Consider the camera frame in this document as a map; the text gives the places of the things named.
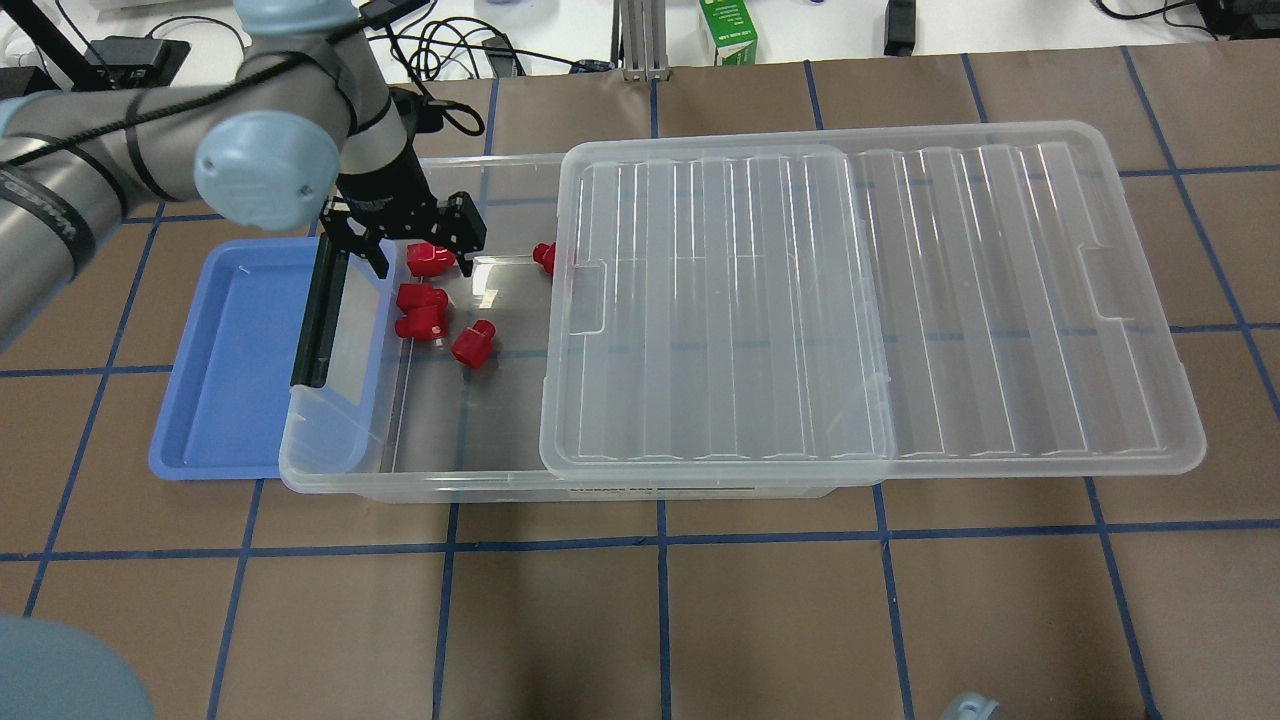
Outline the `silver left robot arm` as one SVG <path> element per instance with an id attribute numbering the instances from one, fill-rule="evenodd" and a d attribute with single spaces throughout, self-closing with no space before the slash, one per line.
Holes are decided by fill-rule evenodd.
<path id="1" fill-rule="evenodd" d="M 238 1 L 251 37 L 221 87 L 46 92 L 3 102 L 3 346 L 20 337 L 138 206 L 206 202 L 269 232 L 364 229 L 343 250 L 387 269 L 381 242 L 421 240 L 465 274 L 486 225 L 465 192 L 440 199 L 415 152 L 429 92 L 392 88 L 369 40 L 416 1 Z"/>

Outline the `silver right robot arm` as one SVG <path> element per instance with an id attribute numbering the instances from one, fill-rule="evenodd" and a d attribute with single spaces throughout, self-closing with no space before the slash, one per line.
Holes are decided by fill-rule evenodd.
<path id="1" fill-rule="evenodd" d="M 940 720 L 1001 720 L 1014 719 L 1005 707 L 991 697 L 977 692 L 963 692 L 952 698 Z"/>

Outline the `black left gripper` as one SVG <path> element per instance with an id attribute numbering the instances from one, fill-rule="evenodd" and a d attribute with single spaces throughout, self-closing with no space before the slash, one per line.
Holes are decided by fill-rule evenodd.
<path id="1" fill-rule="evenodd" d="M 383 167 L 339 173 L 335 191 L 346 205 L 326 205 L 321 211 L 324 266 L 356 256 L 384 281 L 390 264 L 381 240 L 412 240 L 435 242 L 453 256 L 462 277 L 474 274 L 474 256 L 486 245 L 486 223 L 466 191 L 438 204 L 412 145 L 402 146 Z"/>

